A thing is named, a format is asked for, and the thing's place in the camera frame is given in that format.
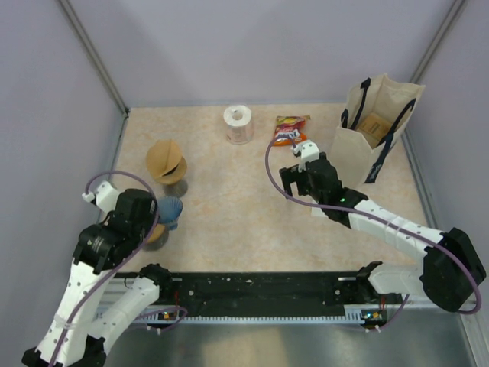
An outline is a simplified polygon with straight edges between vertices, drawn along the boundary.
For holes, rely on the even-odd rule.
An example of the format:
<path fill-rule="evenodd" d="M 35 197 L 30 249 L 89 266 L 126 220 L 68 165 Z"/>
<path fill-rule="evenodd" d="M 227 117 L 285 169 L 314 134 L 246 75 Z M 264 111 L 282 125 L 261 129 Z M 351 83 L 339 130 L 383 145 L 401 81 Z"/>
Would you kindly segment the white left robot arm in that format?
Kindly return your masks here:
<path fill-rule="evenodd" d="M 102 319 L 95 319 L 108 283 L 147 241 L 158 218 L 151 192 L 119 192 L 109 184 L 105 188 L 98 206 L 108 213 L 79 234 L 62 300 L 44 338 L 24 352 L 21 361 L 26 366 L 101 366 L 144 309 L 173 296 L 170 272 L 150 264 Z"/>

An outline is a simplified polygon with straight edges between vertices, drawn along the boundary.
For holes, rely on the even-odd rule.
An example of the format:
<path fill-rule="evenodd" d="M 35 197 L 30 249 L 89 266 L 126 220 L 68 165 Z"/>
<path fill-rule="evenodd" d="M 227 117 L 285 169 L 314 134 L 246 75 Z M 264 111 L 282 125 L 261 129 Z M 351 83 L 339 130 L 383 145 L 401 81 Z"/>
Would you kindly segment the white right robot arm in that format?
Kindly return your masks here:
<path fill-rule="evenodd" d="M 412 294 L 426 296 L 448 312 L 474 314 L 481 309 L 479 286 L 487 273 L 466 232 L 428 228 L 389 212 L 343 186 L 323 153 L 304 165 L 283 167 L 279 175 L 288 197 L 295 184 L 299 195 L 310 196 L 330 220 L 372 235 L 415 262 L 375 265 L 356 284 L 363 301 L 372 303 L 389 293 Z"/>

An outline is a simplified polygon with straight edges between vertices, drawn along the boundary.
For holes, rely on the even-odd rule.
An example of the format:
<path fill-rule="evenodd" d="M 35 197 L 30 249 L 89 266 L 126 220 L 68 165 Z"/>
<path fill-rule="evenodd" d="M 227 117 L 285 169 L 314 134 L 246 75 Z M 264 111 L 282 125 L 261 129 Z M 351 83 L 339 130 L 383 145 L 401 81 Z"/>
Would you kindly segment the brown paper coffee filter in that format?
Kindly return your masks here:
<path fill-rule="evenodd" d="M 182 151 L 173 139 L 158 140 L 148 149 L 145 164 L 150 175 L 156 179 L 175 167 L 182 157 Z"/>

